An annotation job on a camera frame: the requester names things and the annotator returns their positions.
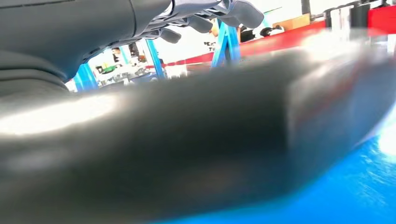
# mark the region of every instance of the green object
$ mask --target green object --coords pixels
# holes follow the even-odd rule
[[[107,74],[115,70],[115,66],[110,66],[108,68],[103,69],[102,74]]]

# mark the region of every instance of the blue support leg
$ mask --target blue support leg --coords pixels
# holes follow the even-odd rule
[[[240,60],[240,49],[236,28],[230,27],[222,22],[219,29],[218,45],[220,49],[214,51],[212,68],[219,67],[225,58],[229,58],[231,62]]]
[[[125,61],[125,64],[128,64],[128,63],[129,63],[129,60],[128,60],[127,53],[125,52],[124,48],[123,48],[123,47],[120,47],[120,51],[121,51],[121,54],[122,54],[122,58],[123,58],[124,61]]]
[[[98,89],[96,78],[87,63],[80,65],[76,76],[74,77],[78,91]]]
[[[162,70],[162,65],[161,65],[160,59],[158,58],[158,52],[154,45],[153,40],[146,40],[146,42],[147,42],[147,46],[148,46],[148,49],[151,54],[151,58],[153,59],[153,63],[154,63],[154,67],[157,72],[158,79],[166,79],[166,75],[164,74],[164,72]]]
[[[220,48],[216,48],[213,54],[212,59],[212,68],[219,67],[225,58],[225,52],[227,47],[227,38],[226,38],[226,24],[222,23],[219,29],[219,36],[217,44]]]
[[[227,25],[226,25],[226,32],[228,39],[228,48],[230,52],[230,59],[232,62],[238,62],[240,60],[238,33],[235,27],[230,27]]]

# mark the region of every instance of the cardboard box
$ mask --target cardboard box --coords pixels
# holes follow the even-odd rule
[[[310,25],[311,23],[311,15],[310,14],[304,14],[302,16],[296,17],[291,20],[286,20],[282,22],[277,22],[274,23],[274,27],[276,25],[279,25],[285,29],[285,31],[291,30],[291,29],[296,29],[299,27],[304,27],[307,25]]]

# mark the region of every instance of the glossy black surface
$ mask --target glossy black surface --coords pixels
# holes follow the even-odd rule
[[[382,45],[335,50],[292,49],[116,90],[4,98],[0,223],[145,223],[298,191],[395,100],[395,64]]]

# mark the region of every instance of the robotic hand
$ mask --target robotic hand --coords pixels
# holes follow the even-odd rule
[[[15,71],[8,70],[19,68],[30,70],[23,72],[27,77],[44,72],[66,82],[81,63],[106,48],[141,38],[175,43],[180,35],[167,27],[191,26],[204,33],[215,17],[254,28],[264,16],[246,0],[3,0],[1,77],[13,77]]]

